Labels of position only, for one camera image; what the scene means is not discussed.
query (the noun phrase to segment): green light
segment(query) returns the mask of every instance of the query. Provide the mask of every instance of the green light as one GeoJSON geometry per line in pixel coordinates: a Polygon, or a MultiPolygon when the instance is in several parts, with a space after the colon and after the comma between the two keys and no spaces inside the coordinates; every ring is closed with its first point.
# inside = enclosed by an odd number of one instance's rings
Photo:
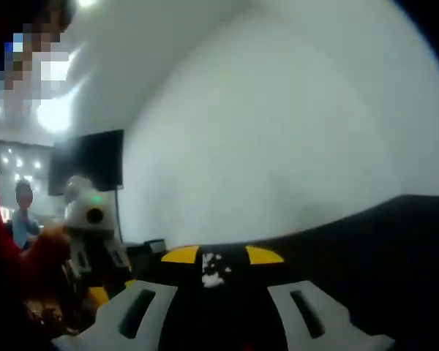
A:
{"type": "Polygon", "coordinates": [[[93,196],[93,203],[96,205],[99,205],[102,202],[102,197],[100,197],[99,195],[97,196],[93,196]]]}

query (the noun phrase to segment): ceiling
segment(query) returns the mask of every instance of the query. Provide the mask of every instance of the ceiling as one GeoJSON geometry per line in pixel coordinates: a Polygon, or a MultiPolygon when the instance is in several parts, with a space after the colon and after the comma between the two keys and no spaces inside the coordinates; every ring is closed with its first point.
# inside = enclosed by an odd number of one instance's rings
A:
{"type": "Polygon", "coordinates": [[[13,90],[0,89],[0,140],[52,145],[125,128],[176,63],[247,6],[246,0],[79,0],[61,42],[34,55],[13,90]]]}
{"type": "Polygon", "coordinates": [[[24,177],[47,182],[51,148],[0,141],[0,175],[18,181],[24,177]]]}

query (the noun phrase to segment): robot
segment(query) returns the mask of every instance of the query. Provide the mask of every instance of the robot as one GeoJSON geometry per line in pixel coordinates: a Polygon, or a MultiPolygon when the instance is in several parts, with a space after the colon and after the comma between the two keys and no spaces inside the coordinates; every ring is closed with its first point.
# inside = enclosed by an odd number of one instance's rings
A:
{"type": "Polygon", "coordinates": [[[90,328],[53,344],[61,351],[391,350],[394,340],[362,331],[346,307],[310,281],[293,282],[287,270],[278,254],[256,245],[174,249],[153,276],[101,306],[90,328]],[[221,284],[204,284],[205,275],[219,275],[221,284]]]}
{"type": "Polygon", "coordinates": [[[72,274],[83,286],[104,287],[112,298],[125,289],[131,273],[125,251],[114,236],[108,194],[97,191],[89,179],[74,175],[67,182],[64,199],[72,274]]]}

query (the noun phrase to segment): white robot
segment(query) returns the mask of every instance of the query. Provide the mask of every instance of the white robot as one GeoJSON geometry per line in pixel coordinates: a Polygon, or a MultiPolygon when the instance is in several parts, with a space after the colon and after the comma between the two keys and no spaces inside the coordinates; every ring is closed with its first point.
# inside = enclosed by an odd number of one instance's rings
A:
{"type": "Polygon", "coordinates": [[[131,279],[130,263],[115,237],[107,193],[97,191],[89,179],[71,177],[64,193],[64,224],[70,235],[73,274],[86,286],[103,286],[110,297],[131,279]]]}

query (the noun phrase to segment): cable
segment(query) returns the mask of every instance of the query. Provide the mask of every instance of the cable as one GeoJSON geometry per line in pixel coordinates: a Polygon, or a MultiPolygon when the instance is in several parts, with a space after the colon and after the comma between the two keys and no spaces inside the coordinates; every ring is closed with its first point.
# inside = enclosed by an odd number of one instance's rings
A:
{"type": "Polygon", "coordinates": [[[120,228],[120,216],[119,216],[119,191],[116,189],[114,190],[114,193],[116,195],[116,220],[117,220],[117,230],[119,231],[119,239],[120,242],[123,243],[122,240],[122,230],[120,228]]]}

